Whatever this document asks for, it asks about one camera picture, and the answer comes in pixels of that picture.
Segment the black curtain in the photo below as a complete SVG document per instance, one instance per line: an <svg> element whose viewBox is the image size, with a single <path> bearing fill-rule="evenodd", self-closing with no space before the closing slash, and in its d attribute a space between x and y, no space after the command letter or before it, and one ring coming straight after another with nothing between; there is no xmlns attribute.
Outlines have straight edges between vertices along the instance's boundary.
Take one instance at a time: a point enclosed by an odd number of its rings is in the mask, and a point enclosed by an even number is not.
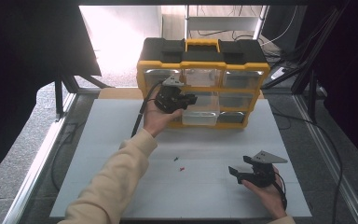
<svg viewBox="0 0 358 224"><path fill-rule="evenodd" d="M37 91L75 75L101 75L77 5L0 1L0 162L30 117Z"/></svg>
<svg viewBox="0 0 358 224"><path fill-rule="evenodd" d="M358 0L351 0L315 61L334 120L358 148Z"/></svg>

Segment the sweatshirt sleeve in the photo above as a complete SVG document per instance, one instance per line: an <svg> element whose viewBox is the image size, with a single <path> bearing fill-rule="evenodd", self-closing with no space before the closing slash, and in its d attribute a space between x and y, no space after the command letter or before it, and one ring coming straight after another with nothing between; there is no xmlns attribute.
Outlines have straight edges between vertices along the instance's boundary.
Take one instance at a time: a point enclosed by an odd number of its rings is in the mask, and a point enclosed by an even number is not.
<svg viewBox="0 0 358 224"><path fill-rule="evenodd" d="M144 129L124 141L78 199L67 207L65 220L60 224L119 223L156 147L156 140Z"/></svg>
<svg viewBox="0 0 358 224"><path fill-rule="evenodd" d="M296 224L292 217L281 217L280 219L273 220L268 224Z"/></svg>

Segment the white table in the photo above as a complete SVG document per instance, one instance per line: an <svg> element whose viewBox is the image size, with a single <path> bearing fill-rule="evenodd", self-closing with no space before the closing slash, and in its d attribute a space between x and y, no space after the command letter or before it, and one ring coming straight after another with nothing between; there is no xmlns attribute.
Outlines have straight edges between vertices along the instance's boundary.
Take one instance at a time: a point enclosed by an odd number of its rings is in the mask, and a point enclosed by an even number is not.
<svg viewBox="0 0 358 224"><path fill-rule="evenodd" d="M131 136L141 100L95 100L51 217L63 217L123 139ZM276 164L287 188L287 212L310 217L267 100L258 100L244 130L166 129L123 219L245 219L269 217L259 199L228 172L252 172L242 156L260 150L288 160Z"/></svg>

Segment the gray floor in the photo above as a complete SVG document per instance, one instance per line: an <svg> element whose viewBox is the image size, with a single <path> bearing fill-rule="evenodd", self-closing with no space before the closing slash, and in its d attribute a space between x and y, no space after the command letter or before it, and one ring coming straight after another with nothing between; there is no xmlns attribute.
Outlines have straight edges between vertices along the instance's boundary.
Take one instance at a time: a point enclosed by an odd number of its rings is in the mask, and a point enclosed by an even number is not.
<svg viewBox="0 0 358 224"><path fill-rule="evenodd" d="M172 14L174 20L181 20L177 11ZM174 36L172 28L166 28L170 32L166 35ZM129 74L131 86L134 74ZM125 83L122 78L108 76L107 82L111 85ZM89 84L79 79L84 86ZM269 91L264 91L274 112L290 116L300 117L294 97L288 92L293 79L289 79ZM48 214L57 197L58 191L53 183L59 187L64 179L65 172L70 164L76 142L81 135L84 121L87 120L93 99L97 94L80 94L76 99L75 107L67 120L63 131L48 158L48 166L43 170L32 199L27 204L21 223L56 223L57 220L49 219ZM324 98L320 97L316 104L316 116L318 124L326 129L342 157L344 174L353 186L358 196L358 150L339 129L324 108ZM46 136L49 126L55 120L54 86L48 85L41 89L37 96L37 105L22 133L13 145L9 154L0 166L0 223L4 220L21 183L26 176L30 165L34 160L38 149ZM309 204L312 218L296 218L297 223L331 223L333 192L335 181L330 175L326 163L316 147L314 139L304 122L275 117L281 129L283 142L288 150L292 164L294 165L298 180ZM242 223L266 223L266 220L247 220ZM187 223L204 223L193 221ZM239 221L214 221L212 223L239 223ZM346 202L339 198L337 204L337 223L355 223L351 216L351 210Z"/></svg>

